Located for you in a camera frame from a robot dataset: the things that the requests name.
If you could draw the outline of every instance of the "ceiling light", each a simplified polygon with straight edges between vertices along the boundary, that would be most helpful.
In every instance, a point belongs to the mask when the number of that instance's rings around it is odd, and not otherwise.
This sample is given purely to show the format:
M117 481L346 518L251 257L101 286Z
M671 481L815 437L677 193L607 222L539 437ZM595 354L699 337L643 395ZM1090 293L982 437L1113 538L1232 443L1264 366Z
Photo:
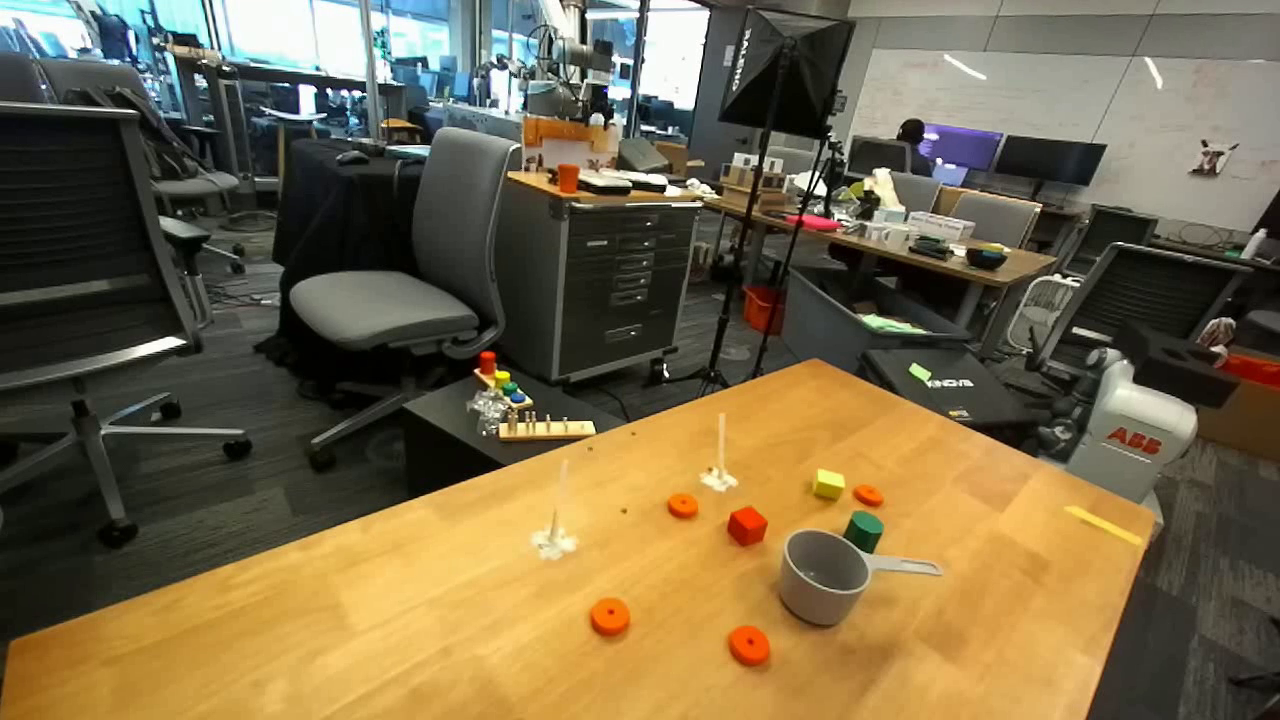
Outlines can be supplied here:
M1151 85L1165 87L1165 77L1160 77L1157 60L1145 57L1145 64L1148 64L1148 71L1151 71Z
M968 64L957 60L953 53L945 53L945 60L948 60L957 71L974 77L974 81L989 81L989 71L968 67Z

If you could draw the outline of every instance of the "white wall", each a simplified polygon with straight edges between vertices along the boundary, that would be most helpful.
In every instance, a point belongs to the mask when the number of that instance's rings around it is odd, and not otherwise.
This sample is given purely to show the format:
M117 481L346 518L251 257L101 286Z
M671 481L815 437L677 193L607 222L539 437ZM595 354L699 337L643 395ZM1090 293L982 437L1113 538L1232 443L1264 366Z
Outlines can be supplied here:
M894 136L903 117L999 130L1021 136L1109 144L1086 203L1251 229L1280 188L1280 67L1239 60L1021 57L953 53L982 67L974 81L941 53L871 53L852 130ZM1190 175L1199 140L1239 144L1225 175Z

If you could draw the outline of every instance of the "white robot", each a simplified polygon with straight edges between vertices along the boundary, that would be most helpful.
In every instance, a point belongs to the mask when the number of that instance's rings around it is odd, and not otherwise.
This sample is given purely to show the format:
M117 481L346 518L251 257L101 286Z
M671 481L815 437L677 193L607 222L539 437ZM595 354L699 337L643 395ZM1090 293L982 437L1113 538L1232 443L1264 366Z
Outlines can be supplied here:
M1157 503L1157 481L1198 440L1198 403L1133 382L1133 361L1115 347L1095 354L1099 382L1091 395L1082 443L1069 457L1069 473L1148 503Z

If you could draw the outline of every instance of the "orange cup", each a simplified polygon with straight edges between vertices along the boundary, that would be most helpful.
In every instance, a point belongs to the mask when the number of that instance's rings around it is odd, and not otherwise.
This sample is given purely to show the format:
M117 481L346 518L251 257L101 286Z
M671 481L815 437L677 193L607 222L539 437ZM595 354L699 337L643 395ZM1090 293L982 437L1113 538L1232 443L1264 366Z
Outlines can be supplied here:
M562 165L556 183L562 183L562 193L575 193L575 165Z

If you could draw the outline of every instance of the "filing cabinet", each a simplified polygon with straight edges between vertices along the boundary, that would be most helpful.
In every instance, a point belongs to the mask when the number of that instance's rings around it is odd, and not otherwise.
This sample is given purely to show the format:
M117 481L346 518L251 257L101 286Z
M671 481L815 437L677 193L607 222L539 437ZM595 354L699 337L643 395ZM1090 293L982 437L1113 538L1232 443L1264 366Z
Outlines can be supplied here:
M504 356L566 384L666 356L677 346L697 210L512 179L498 260Z

